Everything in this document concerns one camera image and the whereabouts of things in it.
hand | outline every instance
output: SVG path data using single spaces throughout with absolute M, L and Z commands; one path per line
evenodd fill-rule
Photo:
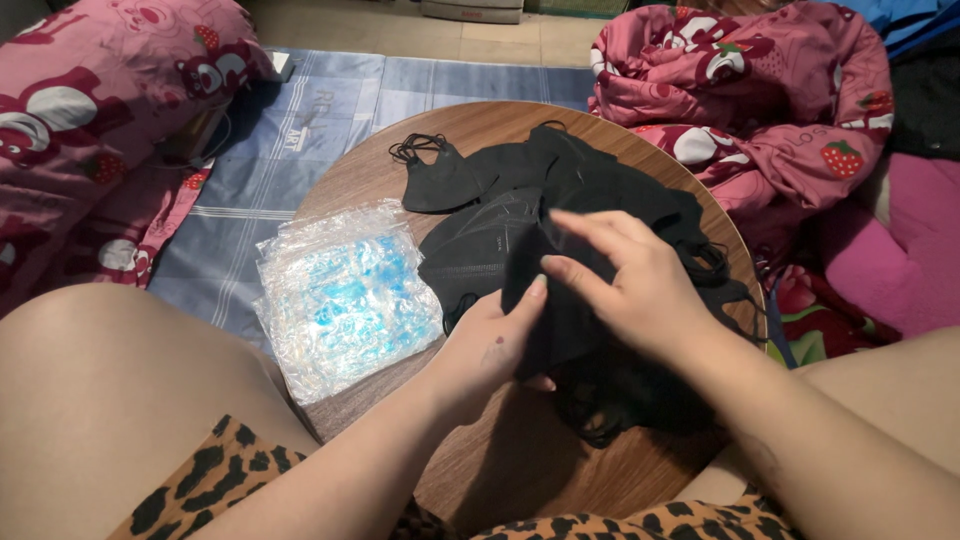
M 509 315 L 500 309 L 500 291 L 481 298 L 464 313 L 444 346 L 423 368 L 421 373 L 431 379 L 429 386 L 437 390 L 441 407 L 459 424 L 476 422 L 493 392 L 510 380 L 544 304 L 543 274 Z
M 562 256 L 544 257 L 543 270 L 582 296 L 625 344 L 670 363 L 682 355 L 679 346 L 722 328 L 673 248 L 642 221 L 624 211 L 578 215 L 551 210 L 550 218 L 607 256 L 617 272 L 610 285 Z

leopard print shorts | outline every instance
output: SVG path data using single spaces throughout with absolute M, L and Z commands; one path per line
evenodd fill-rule
M 225 416 L 193 456 L 143 500 L 108 540 L 184 540 L 306 459 Z M 791 540 L 802 536 L 751 487 L 729 506 L 668 503 L 627 520 L 570 514 L 516 522 L 471 540 Z M 411 499 L 391 540 L 467 540 Z

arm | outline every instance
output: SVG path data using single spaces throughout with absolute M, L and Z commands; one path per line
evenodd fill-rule
M 716 322 L 673 250 L 639 220 L 623 212 L 551 217 L 618 272 L 609 285 L 562 257 L 547 258 L 546 272 L 580 293 L 621 340 L 662 361 L 713 405 L 807 537 L 955 535 L 960 479 Z
M 297 467 L 197 532 L 197 540 L 383 539 L 451 430 L 510 379 L 546 301 L 538 277 L 504 316 L 499 292 L 460 320 L 423 370 Z

finger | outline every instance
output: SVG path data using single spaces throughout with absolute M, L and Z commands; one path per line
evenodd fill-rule
M 477 300 L 473 306 L 468 309 L 468 311 L 476 311 L 478 315 L 482 315 L 485 319 L 494 319 L 497 317 L 503 316 L 503 308 L 500 307 L 500 296 L 502 294 L 501 289 L 497 289 L 494 292 L 488 294 Z
M 612 227 L 618 233 L 630 238 L 635 242 L 660 242 L 660 237 L 654 234 L 639 219 L 636 219 L 623 210 L 611 210 L 594 212 L 584 215 L 586 219 L 596 223 L 603 223 Z
M 546 276 L 538 274 L 534 282 L 530 283 L 527 291 L 523 293 L 523 298 L 514 307 L 514 310 L 507 315 L 513 324 L 526 333 L 533 328 L 534 323 L 540 318 L 543 306 L 546 304 Z
M 609 307 L 620 298 L 620 293 L 616 289 L 572 258 L 547 255 L 540 261 L 540 266 L 551 278 L 579 294 L 594 310 Z
M 553 392 L 557 389 L 557 384 L 544 374 L 534 375 L 530 379 L 525 380 L 523 385 L 538 392 Z
M 590 243 L 598 252 L 607 256 L 613 267 L 619 270 L 636 250 L 636 242 L 618 232 L 610 225 L 590 221 L 585 216 L 552 209 L 550 219 L 561 229 L 574 233 Z

stack of black masks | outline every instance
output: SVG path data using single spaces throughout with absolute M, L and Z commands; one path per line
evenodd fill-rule
M 437 152 L 434 164 L 420 159 L 424 151 Z M 504 312 L 513 309 L 541 272 L 544 255 L 575 258 L 611 282 L 610 261 L 555 227 L 547 210 L 620 209 L 673 246 L 717 319 L 758 339 L 759 308 L 747 286 L 731 279 L 724 253 L 700 230 L 703 208 L 696 197 L 618 163 L 559 122 L 537 126 L 527 142 L 491 146 L 466 158 L 442 135 L 410 135 L 391 154 L 407 163 L 405 208 L 453 211 L 420 245 L 420 277 L 440 299 L 447 333 L 478 298 L 497 289 L 503 289 Z M 546 308 L 516 377 L 548 374 L 558 386 L 558 413 L 584 440 L 603 448 L 632 426 L 688 432 L 712 424 L 712 410 L 679 378 L 620 345 L 573 291 L 555 281 L 547 286 Z M 754 304 L 750 333 L 723 311 L 724 304 L 739 301 Z

